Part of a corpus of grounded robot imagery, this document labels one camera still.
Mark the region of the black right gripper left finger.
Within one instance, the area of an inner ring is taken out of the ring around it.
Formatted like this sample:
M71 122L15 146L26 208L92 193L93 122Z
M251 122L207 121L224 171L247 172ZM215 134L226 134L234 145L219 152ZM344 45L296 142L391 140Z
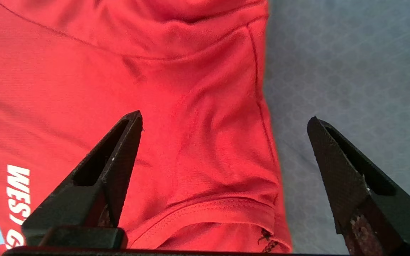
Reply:
M143 130L124 115L22 225L28 246L122 249L119 228Z

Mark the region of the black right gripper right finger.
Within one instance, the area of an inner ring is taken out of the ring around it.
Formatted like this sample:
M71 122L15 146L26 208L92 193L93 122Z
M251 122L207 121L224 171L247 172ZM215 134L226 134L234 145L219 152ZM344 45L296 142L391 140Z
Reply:
M410 256L410 195L331 124L312 117L306 129L349 254Z

